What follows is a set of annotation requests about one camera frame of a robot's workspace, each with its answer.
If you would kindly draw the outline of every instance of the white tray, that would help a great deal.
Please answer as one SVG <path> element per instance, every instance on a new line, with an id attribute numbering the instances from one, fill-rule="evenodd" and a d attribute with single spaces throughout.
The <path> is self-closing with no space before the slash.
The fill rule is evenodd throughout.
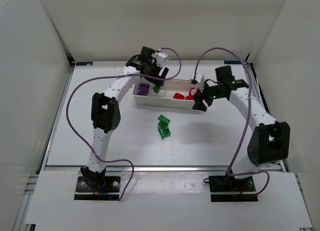
<path id="1" fill-rule="evenodd" d="M 150 85 L 148 95 L 137 95 L 139 92 L 139 85 L 148 84 Z M 197 85 L 194 85 L 190 80 L 185 79 L 170 79 L 164 81 L 164 85 L 161 87 L 159 93 L 154 92 L 155 85 L 144 78 L 141 78 L 140 82 L 135 84 L 133 89 L 133 96 L 135 102 L 140 105 L 153 105 L 153 106 L 164 106 L 171 108 L 181 109 L 192 109 L 195 101 L 187 99 L 175 99 L 173 98 L 175 93 L 182 94 L 184 97 L 189 95 L 191 88 L 198 89 Z"/>

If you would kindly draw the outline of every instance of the purple cable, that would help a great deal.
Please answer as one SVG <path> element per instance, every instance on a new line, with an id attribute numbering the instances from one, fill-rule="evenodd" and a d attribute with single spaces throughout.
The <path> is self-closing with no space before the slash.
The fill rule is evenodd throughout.
<path id="1" fill-rule="evenodd" d="M 246 121 L 245 121 L 245 125 L 244 125 L 244 129 L 243 129 L 243 132 L 242 132 L 242 135 L 241 135 L 241 138 L 240 138 L 240 141 L 239 141 L 239 144 L 238 146 L 236 147 L 236 150 L 235 150 L 235 153 L 233 155 L 233 158 L 230 162 L 230 165 L 228 166 L 228 168 L 226 169 L 226 174 L 228 176 L 241 176 L 241 175 L 256 175 L 256 174 L 261 174 L 261 173 L 265 173 L 267 175 L 267 180 L 266 180 L 266 183 L 264 185 L 264 187 L 258 192 L 256 193 L 255 195 L 259 195 L 261 194 L 265 189 L 266 187 L 268 186 L 269 184 L 269 181 L 270 181 L 270 174 L 267 172 L 267 171 L 264 171 L 264 170 L 259 170 L 257 172 L 242 172 L 242 173 L 230 173 L 231 172 L 231 168 L 232 166 L 234 165 L 235 163 L 235 160 L 240 152 L 240 148 L 244 142 L 244 139 L 245 139 L 245 136 L 246 136 L 246 132 L 248 130 L 248 126 L 249 126 L 249 120 L 250 120 L 250 115 L 251 115 L 251 92 L 252 92 L 252 77 L 251 77 L 251 73 L 248 71 L 247 67 L 246 67 L 246 64 L 232 51 L 226 49 L 226 48 L 223 48 L 223 47 L 213 47 L 213 48 L 210 48 L 208 50 L 206 50 L 201 56 L 200 58 L 198 59 L 198 61 L 196 62 L 196 65 L 195 65 L 195 69 L 194 69 L 194 78 L 193 79 L 196 79 L 196 73 L 197 73 L 197 69 L 198 69 L 198 66 L 199 66 L 199 63 L 200 61 L 202 60 L 202 58 L 210 51 L 212 50 L 223 50 L 223 51 L 226 51 L 228 52 L 229 54 L 231 54 L 232 56 L 234 56 L 237 60 L 240 61 L 240 63 L 242 64 L 244 70 L 246 71 L 247 75 L 248 75 L 248 79 L 249 79 L 249 91 L 248 91 L 248 114 L 247 114 L 247 117 L 246 117 Z"/>
<path id="2" fill-rule="evenodd" d="M 131 172 L 131 175 L 130 175 L 130 178 L 128 180 L 128 182 L 126 183 L 126 185 L 124 186 L 124 189 L 123 189 L 123 192 L 121 194 L 121 196 L 119 197 L 118 200 L 121 200 L 122 197 L 124 196 L 125 194 L 125 191 L 130 183 L 130 181 L 132 180 L 132 177 L 134 176 L 134 172 L 135 172 L 135 166 L 134 164 L 128 160 L 128 159 L 116 159 L 116 160 L 103 160 L 101 159 L 96 151 L 94 150 L 94 148 L 90 145 L 90 143 L 80 134 L 78 133 L 78 131 L 75 129 L 75 127 L 72 125 L 71 121 L 70 121 L 70 117 L 69 117 L 69 107 L 70 107 L 70 103 L 71 103 L 71 100 L 73 98 L 73 96 L 75 95 L 76 91 L 82 86 L 82 85 L 85 85 L 86 83 L 89 83 L 91 81 L 94 81 L 94 80 L 103 80 L 103 79 L 114 79 L 114 78 L 124 78 L 124 77 L 129 77 L 129 76 L 142 76 L 142 77 L 146 77 L 146 78 L 150 78 L 150 79 L 154 79 L 154 80 L 161 80 L 161 81 L 166 81 L 166 80 L 171 80 L 173 78 L 175 78 L 176 76 L 178 76 L 178 74 L 180 73 L 181 71 L 181 67 L 182 67 L 182 63 L 181 63 L 181 59 L 180 59 L 180 56 L 178 55 L 178 53 L 176 51 L 174 51 L 172 48 L 170 47 L 163 47 L 161 48 L 161 50 L 170 50 L 172 52 L 174 52 L 174 54 L 177 56 L 178 58 L 178 61 L 179 61 L 179 70 L 178 72 L 173 75 L 172 77 L 168 77 L 168 78 L 158 78 L 158 77 L 152 77 L 152 76 L 149 76 L 149 75 L 146 75 L 146 74 L 126 74 L 126 75 L 116 75 L 116 76 L 103 76 L 103 77 L 93 77 L 93 78 L 90 78 L 86 81 L 83 81 L 82 83 L 80 83 L 71 93 L 69 99 L 68 99 L 68 102 L 66 103 L 66 109 L 65 109 L 65 116 L 66 116 L 66 121 L 68 122 L 70 128 L 72 129 L 72 131 L 90 148 L 91 152 L 94 154 L 94 156 L 102 163 L 106 163 L 106 164 L 110 164 L 110 163 L 117 163 L 117 162 L 127 162 L 131 165 L 132 167 L 132 172 Z"/>

